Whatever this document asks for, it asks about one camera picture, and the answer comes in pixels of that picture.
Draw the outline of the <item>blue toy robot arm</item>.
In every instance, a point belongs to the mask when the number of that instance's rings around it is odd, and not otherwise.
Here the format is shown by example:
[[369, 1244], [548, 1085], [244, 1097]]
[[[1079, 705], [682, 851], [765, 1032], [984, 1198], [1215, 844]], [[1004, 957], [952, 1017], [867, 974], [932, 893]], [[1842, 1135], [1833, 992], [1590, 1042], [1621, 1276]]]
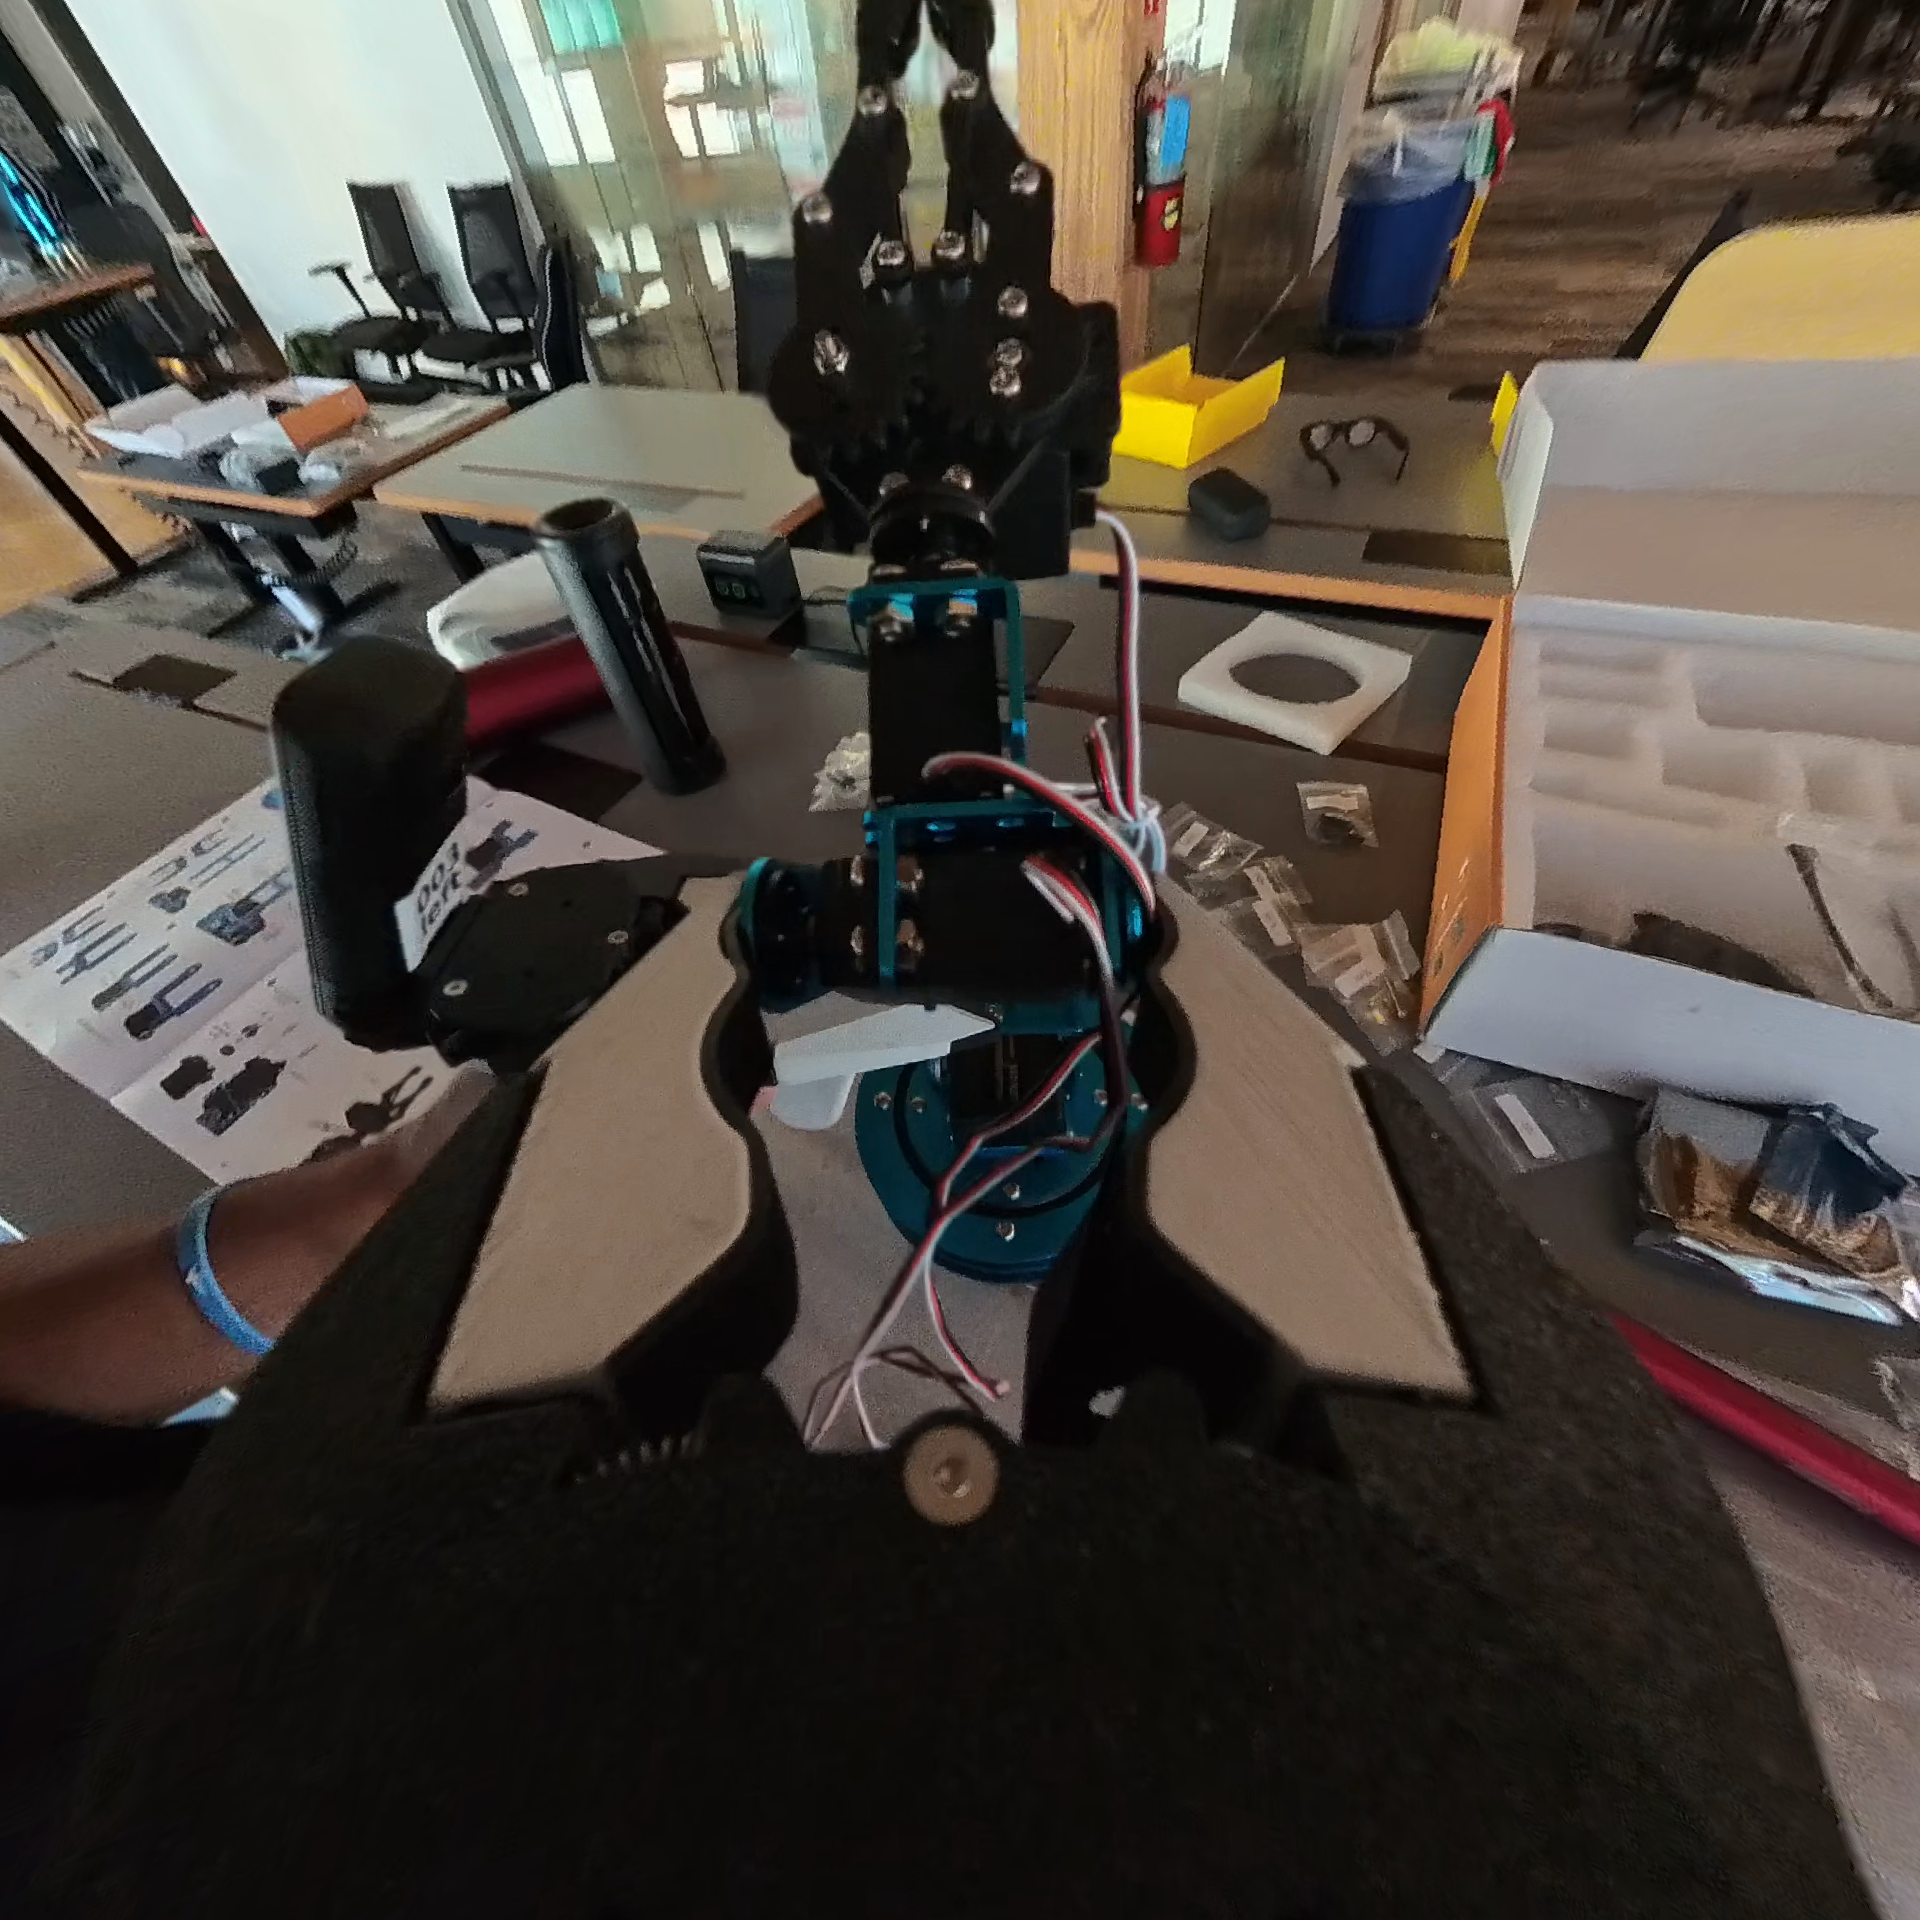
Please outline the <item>blue toy robot arm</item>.
[[859, 4], [856, 99], [796, 209], [768, 398], [837, 539], [868, 556], [861, 849], [761, 860], [737, 935], [768, 1006], [828, 992], [996, 1023], [868, 1072], [856, 1148], [924, 1268], [1041, 1285], [1130, 1126], [1127, 1010], [1158, 944], [1139, 611], [1091, 788], [1030, 762], [1020, 586], [1067, 568], [1121, 429], [1118, 319], [1053, 285], [1055, 187], [996, 104], [993, 4]]

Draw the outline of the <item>orange white cardboard box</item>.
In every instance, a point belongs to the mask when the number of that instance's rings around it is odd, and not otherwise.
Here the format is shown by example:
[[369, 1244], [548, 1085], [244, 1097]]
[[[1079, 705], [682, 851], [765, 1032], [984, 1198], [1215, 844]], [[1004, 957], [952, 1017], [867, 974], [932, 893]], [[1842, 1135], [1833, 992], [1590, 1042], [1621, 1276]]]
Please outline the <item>orange white cardboard box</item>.
[[1833, 1107], [1916, 1175], [1916, 359], [1544, 363], [1452, 721], [1421, 1025]]

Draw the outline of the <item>black office chair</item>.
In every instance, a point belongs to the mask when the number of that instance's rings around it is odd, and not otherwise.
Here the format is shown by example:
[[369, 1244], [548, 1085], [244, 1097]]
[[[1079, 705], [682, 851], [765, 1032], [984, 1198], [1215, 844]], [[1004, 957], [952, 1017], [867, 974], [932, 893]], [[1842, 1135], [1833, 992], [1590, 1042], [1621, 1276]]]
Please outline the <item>black office chair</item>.
[[796, 265], [788, 255], [729, 255], [735, 386], [767, 396], [775, 359], [799, 316]]
[[453, 325], [453, 309], [438, 274], [422, 260], [401, 187], [349, 182], [349, 203], [362, 243], [366, 279], [382, 293], [388, 309], [371, 307], [345, 260], [314, 266], [308, 274], [334, 279], [357, 309], [357, 316], [326, 335], [329, 347], [345, 366], [373, 356], [393, 375], [390, 386], [417, 386], [421, 353]]
[[536, 359], [546, 393], [561, 395], [595, 380], [581, 265], [565, 231], [543, 243], [538, 276]]
[[449, 321], [422, 342], [421, 371], [442, 386], [509, 398], [546, 393], [541, 360], [543, 285], [511, 182], [446, 187], [454, 243], [477, 325]]

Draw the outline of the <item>cluttered wooden table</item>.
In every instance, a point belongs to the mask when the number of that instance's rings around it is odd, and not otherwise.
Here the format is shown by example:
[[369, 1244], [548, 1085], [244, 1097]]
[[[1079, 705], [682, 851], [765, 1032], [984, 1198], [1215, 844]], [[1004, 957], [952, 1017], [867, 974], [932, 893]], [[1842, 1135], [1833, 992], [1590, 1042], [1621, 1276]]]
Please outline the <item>cluttered wooden table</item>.
[[375, 401], [323, 377], [221, 398], [169, 386], [87, 422], [98, 457], [82, 478], [186, 526], [238, 597], [207, 638], [307, 658], [402, 588], [386, 579], [352, 588], [362, 505], [509, 414], [503, 396]]

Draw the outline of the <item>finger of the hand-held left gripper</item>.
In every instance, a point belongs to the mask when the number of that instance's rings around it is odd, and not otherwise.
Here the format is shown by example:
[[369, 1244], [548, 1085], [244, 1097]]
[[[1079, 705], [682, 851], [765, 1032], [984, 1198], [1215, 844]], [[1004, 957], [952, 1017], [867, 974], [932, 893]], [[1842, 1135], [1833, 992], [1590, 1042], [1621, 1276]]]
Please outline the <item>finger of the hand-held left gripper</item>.
[[996, 1031], [993, 1019], [951, 1004], [895, 1004], [775, 1047], [771, 1113], [795, 1132], [828, 1132], [868, 1074], [898, 1074], [949, 1058]]

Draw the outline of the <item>white instruction booklet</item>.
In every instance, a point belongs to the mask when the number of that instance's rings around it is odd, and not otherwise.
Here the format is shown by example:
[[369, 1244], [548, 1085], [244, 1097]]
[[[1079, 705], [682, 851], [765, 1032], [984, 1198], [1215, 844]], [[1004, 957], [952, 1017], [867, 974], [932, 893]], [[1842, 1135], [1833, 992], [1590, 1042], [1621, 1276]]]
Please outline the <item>white instruction booklet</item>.
[[325, 1019], [283, 791], [262, 783], [4, 954], [4, 1029], [231, 1187], [404, 1132], [457, 1082]]

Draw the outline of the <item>person's dark clothing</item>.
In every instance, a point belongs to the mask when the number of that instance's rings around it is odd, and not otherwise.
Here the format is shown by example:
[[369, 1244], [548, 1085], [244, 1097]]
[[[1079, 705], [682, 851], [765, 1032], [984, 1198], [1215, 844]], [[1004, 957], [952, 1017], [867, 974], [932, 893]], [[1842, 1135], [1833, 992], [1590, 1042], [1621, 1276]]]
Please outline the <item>person's dark clothing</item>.
[[3, 1915], [30, 1916], [67, 1820], [88, 1704], [149, 1537], [204, 1450], [203, 1423], [3, 1416]]

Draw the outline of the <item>silver antistatic bag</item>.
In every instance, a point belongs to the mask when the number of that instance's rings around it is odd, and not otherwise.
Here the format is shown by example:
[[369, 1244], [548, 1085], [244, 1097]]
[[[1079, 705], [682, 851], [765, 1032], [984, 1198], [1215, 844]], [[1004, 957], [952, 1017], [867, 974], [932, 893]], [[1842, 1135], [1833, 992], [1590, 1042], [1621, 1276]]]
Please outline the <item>silver antistatic bag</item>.
[[1871, 1125], [1664, 1089], [1634, 1166], [1647, 1255], [1774, 1305], [1916, 1329], [1919, 1185]]

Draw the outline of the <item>group of small parts bags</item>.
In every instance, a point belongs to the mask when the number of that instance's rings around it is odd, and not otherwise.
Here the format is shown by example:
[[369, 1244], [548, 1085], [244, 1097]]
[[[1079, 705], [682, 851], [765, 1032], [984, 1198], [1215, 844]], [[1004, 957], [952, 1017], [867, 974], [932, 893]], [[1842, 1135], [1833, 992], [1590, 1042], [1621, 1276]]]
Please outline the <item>group of small parts bags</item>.
[[1373, 1050], [1419, 1039], [1429, 822], [1417, 777], [1350, 762], [1279, 785], [1263, 825], [1172, 800], [1167, 879], [1260, 967], [1307, 988]]

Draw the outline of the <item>black eyeglasses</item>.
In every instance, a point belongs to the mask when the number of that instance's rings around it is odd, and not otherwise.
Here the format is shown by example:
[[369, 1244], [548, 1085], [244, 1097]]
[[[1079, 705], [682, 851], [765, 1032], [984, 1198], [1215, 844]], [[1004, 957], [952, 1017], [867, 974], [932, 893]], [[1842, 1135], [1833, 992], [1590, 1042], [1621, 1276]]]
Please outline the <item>black eyeglasses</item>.
[[1332, 489], [1342, 487], [1338, 455], [1384, 449], [1399, 458], [1393, 473], [1393, 480], [1399, 485], [1412, 453], [1408, 434], [1382, 414], [1308, 421], [1298, 429], [1298, 444], [1302, 457], [1326, 476]]

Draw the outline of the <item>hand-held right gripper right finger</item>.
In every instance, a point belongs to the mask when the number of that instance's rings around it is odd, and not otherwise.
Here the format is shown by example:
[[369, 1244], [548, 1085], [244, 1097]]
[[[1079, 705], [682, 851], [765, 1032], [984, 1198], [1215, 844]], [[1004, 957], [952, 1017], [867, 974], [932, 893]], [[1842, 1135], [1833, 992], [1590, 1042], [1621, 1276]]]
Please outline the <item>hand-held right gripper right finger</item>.
[[1174, 1091], [1145, 1148], [1171, 1250], [1314, 1380], [1470, 1404], [1474, 1380], [1362, 1097], [1361, 1056], [1164, 882]]

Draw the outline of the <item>blue trash barrel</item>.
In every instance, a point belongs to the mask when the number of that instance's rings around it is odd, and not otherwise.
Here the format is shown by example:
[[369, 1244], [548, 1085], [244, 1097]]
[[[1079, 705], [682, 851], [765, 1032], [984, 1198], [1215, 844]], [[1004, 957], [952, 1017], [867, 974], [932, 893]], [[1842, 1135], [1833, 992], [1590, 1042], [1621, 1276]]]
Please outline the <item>blue trash barrel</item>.
[[1341, 182], [1323, 341], [1334, 356], [1402, 349], [1422, 337], [1474, 198], [1470, 117], [1380, 117], [1359, 136]]

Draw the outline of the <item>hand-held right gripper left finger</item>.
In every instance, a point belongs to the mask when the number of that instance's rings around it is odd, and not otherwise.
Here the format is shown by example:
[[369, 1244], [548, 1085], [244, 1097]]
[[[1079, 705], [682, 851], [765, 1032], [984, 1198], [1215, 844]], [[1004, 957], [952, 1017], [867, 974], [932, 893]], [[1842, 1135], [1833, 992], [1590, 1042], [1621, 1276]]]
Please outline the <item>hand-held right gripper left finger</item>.
[[793, 1234], [756, 1097], [773, 1047], [741, 877], [682, 915], [558, 1044], [432, 1377], [435, 1414], [582, 1398], [702, 1414], [793, 1331]]

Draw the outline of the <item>red fire extinguisher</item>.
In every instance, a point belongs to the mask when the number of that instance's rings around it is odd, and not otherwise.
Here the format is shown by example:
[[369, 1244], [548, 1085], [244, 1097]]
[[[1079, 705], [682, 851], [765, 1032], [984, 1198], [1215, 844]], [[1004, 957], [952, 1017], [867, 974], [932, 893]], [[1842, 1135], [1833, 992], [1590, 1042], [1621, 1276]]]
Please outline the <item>red fire extinguisher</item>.
[[1181, 260], [1189, 209], [1193, 91], [1189, 67], [1158, 54], [1143, 67], [1133, 117], [1133, 239], [1143, 272]]

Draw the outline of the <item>red electric screwdriver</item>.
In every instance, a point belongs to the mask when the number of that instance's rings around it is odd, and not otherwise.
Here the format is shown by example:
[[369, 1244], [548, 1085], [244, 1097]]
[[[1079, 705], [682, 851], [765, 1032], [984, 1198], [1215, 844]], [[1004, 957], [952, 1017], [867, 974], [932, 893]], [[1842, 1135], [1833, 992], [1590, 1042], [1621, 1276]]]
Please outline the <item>red electric screwdriver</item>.
[[1652, 1332], [1640, 1320], [1619, 1311], [1607, 1317], [1675, 1409], [1740, 1443], [1888, 1537], [1910, 1548], [1919, 1546], [1915, 1476]]

